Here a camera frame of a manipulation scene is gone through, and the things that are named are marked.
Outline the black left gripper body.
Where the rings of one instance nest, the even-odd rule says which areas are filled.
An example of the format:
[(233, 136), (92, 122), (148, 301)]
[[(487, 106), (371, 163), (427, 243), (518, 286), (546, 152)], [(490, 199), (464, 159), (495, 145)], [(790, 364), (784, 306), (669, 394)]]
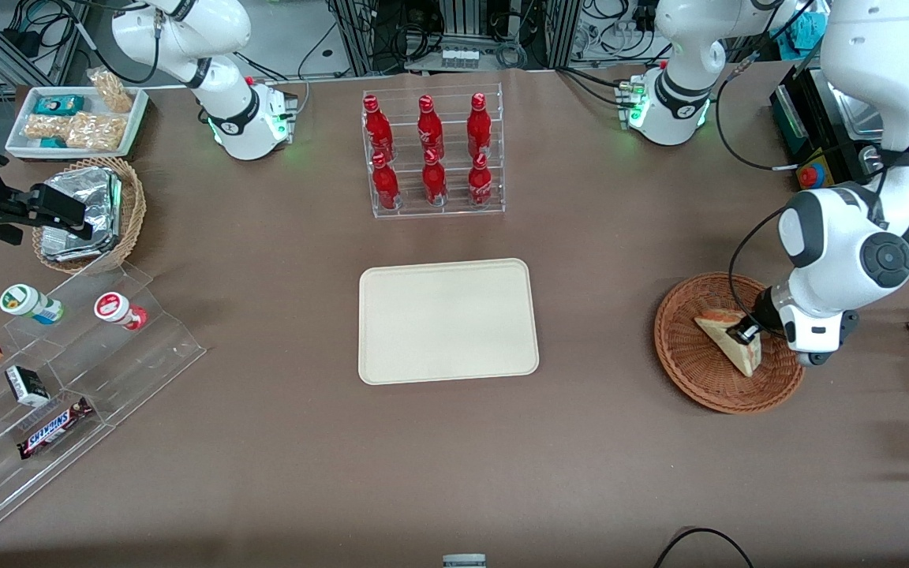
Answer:
[(788, 298), (786, 286), (769, 286), (755, 298), (753, 318), (762, 330), (768, 331), (773, 337), (786, 338), (784, 323), (780, 318), (780, 306)]

